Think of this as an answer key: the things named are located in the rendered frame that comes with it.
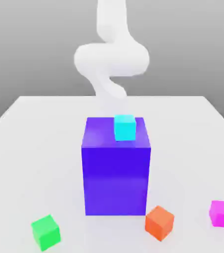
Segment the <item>small cyan cube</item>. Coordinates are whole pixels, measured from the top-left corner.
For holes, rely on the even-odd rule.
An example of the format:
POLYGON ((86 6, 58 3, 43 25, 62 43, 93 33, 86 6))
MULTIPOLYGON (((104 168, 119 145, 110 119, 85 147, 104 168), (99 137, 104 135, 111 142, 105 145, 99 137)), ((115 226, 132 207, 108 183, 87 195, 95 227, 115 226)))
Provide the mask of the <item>small cyan cube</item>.
POLYGON ((114 134, 116 141, 134 141, 136 137, 136 120, 133 115, 115 115, 114 134))

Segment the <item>small orange cube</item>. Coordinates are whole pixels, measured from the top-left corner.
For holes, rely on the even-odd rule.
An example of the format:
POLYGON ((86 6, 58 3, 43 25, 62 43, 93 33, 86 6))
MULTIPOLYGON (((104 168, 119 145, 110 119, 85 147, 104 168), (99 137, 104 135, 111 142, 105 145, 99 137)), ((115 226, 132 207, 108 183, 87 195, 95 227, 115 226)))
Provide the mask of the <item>small orange cube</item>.
POLYGON ((161 206, 156 206, 145 217, 145 231, 158 241, 164 240, 172 231, 175 216, 161 206))

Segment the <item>small green cube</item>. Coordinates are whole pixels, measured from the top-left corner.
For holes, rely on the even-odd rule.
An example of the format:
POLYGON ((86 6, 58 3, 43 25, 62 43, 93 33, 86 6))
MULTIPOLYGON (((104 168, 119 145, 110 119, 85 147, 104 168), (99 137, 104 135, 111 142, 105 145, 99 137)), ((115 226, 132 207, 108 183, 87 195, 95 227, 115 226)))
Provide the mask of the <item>small green cube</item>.
POLYGON ((51 214, 32 222, 31 228, 42 252, 61 242, 60 228, 51 214))

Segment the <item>small magenta cube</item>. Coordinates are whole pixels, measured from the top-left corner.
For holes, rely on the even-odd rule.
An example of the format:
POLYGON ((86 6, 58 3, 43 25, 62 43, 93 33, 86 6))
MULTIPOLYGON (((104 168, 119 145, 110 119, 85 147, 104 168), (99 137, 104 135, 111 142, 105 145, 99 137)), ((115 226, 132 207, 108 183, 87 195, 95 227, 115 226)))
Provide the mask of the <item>small magenta cube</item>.
POLYGON ((211 201, 209 216, 214 227, 224 227, 224 201, 211 201))

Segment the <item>large purple box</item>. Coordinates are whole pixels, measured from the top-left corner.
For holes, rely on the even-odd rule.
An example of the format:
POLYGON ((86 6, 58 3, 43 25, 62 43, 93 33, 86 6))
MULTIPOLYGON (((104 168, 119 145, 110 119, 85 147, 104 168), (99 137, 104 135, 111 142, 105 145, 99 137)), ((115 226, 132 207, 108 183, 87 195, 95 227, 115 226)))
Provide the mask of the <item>large purple box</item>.
POLYGON ((143 118, 136 139, 116 141, 114 119, 88 117, 82 141, 86 215, 145 215, 151 145, 143 118))

